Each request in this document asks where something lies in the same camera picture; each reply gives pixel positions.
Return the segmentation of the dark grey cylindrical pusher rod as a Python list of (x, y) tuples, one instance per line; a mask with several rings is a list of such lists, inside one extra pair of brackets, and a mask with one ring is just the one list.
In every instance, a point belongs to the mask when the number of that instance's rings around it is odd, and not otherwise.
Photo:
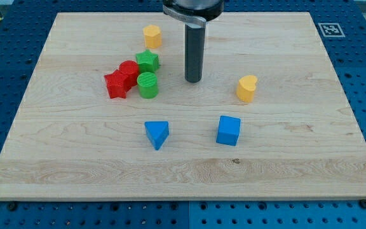
[(202, 79), (205, 28), (185, 25), (185, 79), (197, 83)]

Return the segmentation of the black round end effector mount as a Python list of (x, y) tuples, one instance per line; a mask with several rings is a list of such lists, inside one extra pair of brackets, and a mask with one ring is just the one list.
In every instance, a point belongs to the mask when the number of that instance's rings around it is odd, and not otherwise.
[(162, 0), (163, 13), (186, 25), (205, 27), (224, 11), (224, 0)]

